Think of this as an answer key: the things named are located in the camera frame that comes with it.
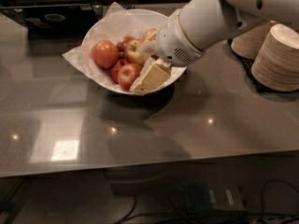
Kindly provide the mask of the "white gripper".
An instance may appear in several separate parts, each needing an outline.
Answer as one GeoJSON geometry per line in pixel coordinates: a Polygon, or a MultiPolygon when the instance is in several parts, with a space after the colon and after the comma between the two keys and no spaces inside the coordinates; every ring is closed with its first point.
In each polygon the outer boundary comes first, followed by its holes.
{"type": "Polygon", "coordinates": [[[155,53],[160,58],[149,58],[145,62],[140,76],[130,88],[132,93],[145,95],[155,91],[171,77],[171,64],[175,67],[186,67],[205,54],[189,41],[179,15],[180,10],[177,9],[163,22],[156,41],[143,41],[137,48],[137,51],[147,58],[155,53]]]}

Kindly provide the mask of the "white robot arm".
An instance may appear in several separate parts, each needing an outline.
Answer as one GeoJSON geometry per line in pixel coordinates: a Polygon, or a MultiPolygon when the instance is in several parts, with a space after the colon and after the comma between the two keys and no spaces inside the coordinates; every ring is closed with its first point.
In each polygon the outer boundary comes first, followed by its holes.
{"type": "Polygon", "coordinates": [[[296,31],[298,14],[299,0],[191,0],[164,21],[155,40],[138,48],[149,58],[130,91],[145,95],[157,90],[173,67],[186,67],[218,42],[268,21],[296,31]]]}

